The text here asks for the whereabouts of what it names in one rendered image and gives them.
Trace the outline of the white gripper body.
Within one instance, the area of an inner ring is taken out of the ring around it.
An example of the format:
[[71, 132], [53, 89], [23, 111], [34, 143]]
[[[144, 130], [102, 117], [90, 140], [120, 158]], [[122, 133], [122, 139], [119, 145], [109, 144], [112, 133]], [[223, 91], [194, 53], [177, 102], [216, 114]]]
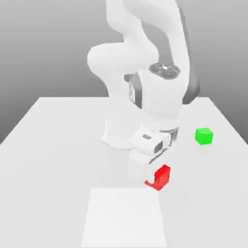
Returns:
[[162, 167], [162, 156], [168, 148], [155, 155], [145, 155], [138, 150], [131, 150], [128, 156], [128, 175], [138, 182], [155, 182], [155, 172]]

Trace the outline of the small red cube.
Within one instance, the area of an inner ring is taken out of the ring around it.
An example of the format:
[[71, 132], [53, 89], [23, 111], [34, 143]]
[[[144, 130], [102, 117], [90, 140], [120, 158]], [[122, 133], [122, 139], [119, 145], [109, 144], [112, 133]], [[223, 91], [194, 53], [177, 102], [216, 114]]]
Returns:
[[152, 173], [152, 180], [153, 182], [149, 182], [146, 180], [144, 183], [157, 190], [160, 191], [168, 182], [170, 179], [170, 172], [171, 168], [167, 165], [163, 165], [159, 169], [157, 169], [154, 173]]

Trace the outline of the small green cube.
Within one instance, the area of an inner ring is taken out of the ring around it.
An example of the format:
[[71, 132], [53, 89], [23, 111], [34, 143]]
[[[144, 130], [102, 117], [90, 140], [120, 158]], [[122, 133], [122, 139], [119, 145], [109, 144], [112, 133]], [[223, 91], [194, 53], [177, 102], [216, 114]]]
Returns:
[[209, 128], [197, 128], [195, 132], [195, 141], [200, 145], [211, 144], [213, 140], [213, 131]]

